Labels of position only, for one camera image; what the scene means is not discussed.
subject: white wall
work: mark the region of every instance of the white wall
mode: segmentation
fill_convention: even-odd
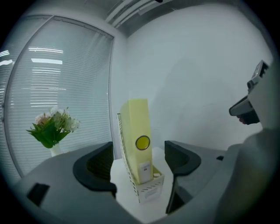
[[[114,36],[114,45],[111,57],[110,68],[110,116],[111,130],[114,143],[119,142],[118,127],[116,114],[119,112],[122,104],[128,99],[128,90],[126,86],[126,37],[105,23],[106,12],[93,4],[86,3],[82,0],[41,0],[31,6],[25,15],[56,15],[66,18],[75,19],[96,28],[99,28],[110,35]],[[117,152],[116,158],[121,158],[119,144],[114,144]]]
[[[231,117],[256,65],[272,55],[260,32],[235,8],[177,10],[128,38],[129,98],[148,98],[153,147],[177,140],[226,150],[261,130]]]

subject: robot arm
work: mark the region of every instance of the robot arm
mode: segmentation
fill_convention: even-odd
[[[267,69],[268,65],[263,60],[261,60],[257,65],[251,80],[247,82],[248,95],[263,78],[263,75]],[[229,108],[229,114],[231,116],[236,116],[237,118],[239,118],[240,122],[247,125],[259,122],[259,118],[252,104],[248,100],[248,95]]]

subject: white table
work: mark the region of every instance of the white table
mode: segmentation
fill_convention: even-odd
[[[161,195],[146,203],[138,202],[123,159],[114,160],[111,167],[111,182],[117,186],[117,202],[143,223],[150,223],[166,216],[165,211],[172,190],[173,174],[165,161],[164,150],[155,147],[152,152],[153,165],[164,174],[164,182]]]

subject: white label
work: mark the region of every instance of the white label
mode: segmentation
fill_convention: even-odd
[[[155,194],[156,192],[158,191],[158,188],[155,188],[151,191],[148,191],[146,194],[145,194],[145,198],[148,198],[149,196]]]
[[[150,161],[139,164],[140,183],[145,183],[151,180],[151,165]]]

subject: white surface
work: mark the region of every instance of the white surface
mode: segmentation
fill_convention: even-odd
[[[150,161],[145,162],[145,163],[140,163],[138,170],[139,170],[139,176],[140,176],[140,183],[145,183],[145,182],[152,180],[153,177],[151,177]]]
[[[150,180],[150,181],[148,181],[144,184],[141,184],[141,185],[136,185],[135,186],[136,187],[135,193],[138,197],[139,202],[141,204],[143,204],[143,203],[146,203],[148,201],[157,199],[161,195],[164,179],[165,179],[164,174],[157,173],[157,175],[156,175],[154,173],[154,176],[153,176],[152,180]]]
[[[157,199],[140,204],[133,190],[123,160],[114,160],[111,168],[111,182],[117,186],[117,202],[143,223],[150,223],[166,216],[165,211],[169,202],[173,182],[173,174],[165,162],[165,152],[158,147],[153,148],[152,152],[153,165],[165,175],[162,192]]]
[[[165,140],[226,150],[261,130],[243,125],[229,108],[272,55],[261,33],[226,5],[176,10],[128,38],[129,98],[147,98],[152,146]]]
[[[116,158],[121,158],[121,150],[118,144],[119,124],[115,114],[119,113],[121,106],[128,99],[126,85],[127,39],[121,32],[105,22],[107,12],[90,2],[86,4],[84,2],[82,0],[39,0],[25,12],[25,15],[57,15],[76,19],[114,36],[109,81],[109,102],[112,138],[114,143],[117,142],[117,144],[114,144]]]
[[[58,143],[58,144],[56,144],[56,145],[54,145],[51,149],[49,149],[50,151],[51,151],[51,155],[52,155],[52,157],[54,157],[54,156],[57,156],[57,155],[60,155],[60,154],[62,154],[63,152],[61,151],[61,149],[60,149],[60,144]]]

